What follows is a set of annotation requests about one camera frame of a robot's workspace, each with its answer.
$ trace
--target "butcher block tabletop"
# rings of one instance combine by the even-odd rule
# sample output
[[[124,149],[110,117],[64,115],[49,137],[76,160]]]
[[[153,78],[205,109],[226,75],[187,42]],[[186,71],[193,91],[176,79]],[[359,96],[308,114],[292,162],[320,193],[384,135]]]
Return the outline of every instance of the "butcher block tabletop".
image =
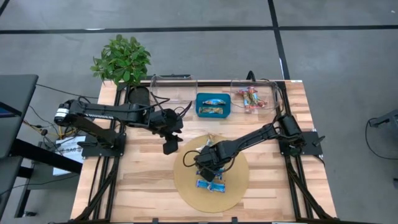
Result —
[[[290,108],[299,126],[302,131],[311,131],[314,125],[303,83],[285,81],[285,85]],[[257,90],[259,96],[268,94],[269,97],[264,97],[266,109],[255,110],[253,113],[244,113],[244,108],[240,107],[243,103],[241,96],[233,93],[231,98],[235,105],[231,105],[231,114],[226,119],[199,118],[195,105],[192,105],[183,118],[182,134],[178,134],[183,139],[179,147],[205,134],[235,139],[272,122],[276,114],[271,100],[272,92],[266,86],[259,86]],[[156,91],[162,97],[176,97],[176,101],[171,100],[171,103],[162,105],[164,108],[174,109],[187,106],[186,100],[195,95],[195,92],[230,93],[231,87],[158,87]],[[115,96],[116,85],[104,82],[98,103],[113,105]],[[95,123],[102,128],[109,128],[110,121],[95,119]],[[158,218],[160,222],[230,222],[232,217],[237,217],[240,222],[295,221],[285,160],[279,152],[276,140],[264,141],[242,152],[249,164],[249,186],[241,201],[225,212],[204,213],[189,206],[174,186],[173,166],[178,152],[164,155],[164,138],[152,135],[145,129],[127,128],[126,134],[126,148],[119,163],[111,222],[151,222],[153,218]],[[71,218],[79,216],[87,206],[97,159],[90,157],[84,160]],[[323,164],[313,156],[302,156],[302,162],[309,191],[323,209],[335,217],[335,207]],[[101,163],[98,166],[93,194],[98,187]],[[303,197],[298,188],[297,194],[301,216],[305,217]],[[108,191],[103,196],[99,218],[104,218],[107,196]]]

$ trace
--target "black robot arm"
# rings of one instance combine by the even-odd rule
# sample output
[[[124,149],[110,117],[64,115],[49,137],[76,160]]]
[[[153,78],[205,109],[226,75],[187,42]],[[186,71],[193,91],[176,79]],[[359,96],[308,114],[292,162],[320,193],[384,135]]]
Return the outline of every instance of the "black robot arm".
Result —
[[[102,148],[112,150],[115,146],[118,147],[120,134],[111,129],[103,129],[87,118],[115,119],[121,125],[144,128],[164,137],[166,140],[164,154],[170,154],[178,149],[178,142],[182,141],[174,133],[181,133],[184,113],[177,114],[172,109],[163,108],[155,111],[154,106],[138,104],[108,106],[68,100],[58,107],[54,122],[59,126],[73,126],[80,129],[94,136]]]
[[[279,127],[274,127],[276,121],[278,121]],[[284,115],[279,118],[275,117],[272,123],[233,141],[221,141],[213,146],[205,146],[200,154],[194,157],[195,165],[198,167],[200,175],[211,182],[220,169],[231,160],[231,165],[222,172],[226,172],[232,167],[234,158],[240,151],[270,139],[285,139],[291,147],[295,148],[305,145],[302,132],[294,117]]]

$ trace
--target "black desk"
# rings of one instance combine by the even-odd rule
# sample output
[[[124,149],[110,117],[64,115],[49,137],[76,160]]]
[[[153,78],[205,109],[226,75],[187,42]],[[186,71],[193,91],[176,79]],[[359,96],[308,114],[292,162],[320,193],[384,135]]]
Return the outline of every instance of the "black desk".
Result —
[[[27,179],[32,176],[32,168],[21,167],[24,157],[77,174],[81,172],[79,162],[16,138],[38,78],[37,75],[0,75],[0,101],[22,112],[21,117],[0,118],[0,194],[14,185],[17,176]],[[10,194],[8,191],[0,196],[0,218]],[[22,216],[28,196],[29,190],[25,190],[15,217]]]

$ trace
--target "gray floor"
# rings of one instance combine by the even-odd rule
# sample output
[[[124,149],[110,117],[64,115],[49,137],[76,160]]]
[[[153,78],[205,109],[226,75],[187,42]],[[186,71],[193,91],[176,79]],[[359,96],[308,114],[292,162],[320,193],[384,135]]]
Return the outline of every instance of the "gray floor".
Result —
[[[280,26],[398,24],[394,0],[275,0],[275,8]],[[0,17],[0,30],[271,24],[265,0],[11,0]],[[0,74],[36,73],[41,84],[96,96],[101,82],[91,77],[91,58],[115,35],[0,35]],[[259,78],[282,77],[272,31],[124,35],[136,36],[152,53],[150,74],[231,79],[253,70]],[[315,126],[326,136],[322,146],[338,216],[396,223],[398,190],[392,178],[398,177],[398,161],[371,154],[364,127],[369,118],[398,109],[398,30],[283,31],[281,35],[291,79],[304,81]],[[38,87],[31,105],[52,120],[58,104],[68,99]],[[31,111],[26,119],[42,124]],[[40,140],[26,127],[19,137],[34,144]],[[398,157],[398,142],[386,127],[370,129],[369,141],[380,154]],[[66,221],[76,185],[75,179],[59,183],[56,189],[32,192],[27,208],[39,213],[34,218],[12,218],[21,193],[13,190],[2,223]]]

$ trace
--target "blue bowl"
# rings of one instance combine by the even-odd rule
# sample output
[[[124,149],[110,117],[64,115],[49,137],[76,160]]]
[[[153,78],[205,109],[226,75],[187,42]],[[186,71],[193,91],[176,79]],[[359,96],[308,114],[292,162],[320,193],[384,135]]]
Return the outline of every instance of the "blue bowl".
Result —
[[[203,102],[211,99],[220,99],[225,102],[225,105],[204,105]],[[222,108],[223,114],[209,114],[199,113],[201,107]],[[198,93],[196,102],[196,112],[198,117],[201,118],[226,118],[231,113],[231,96],[226,93]]]

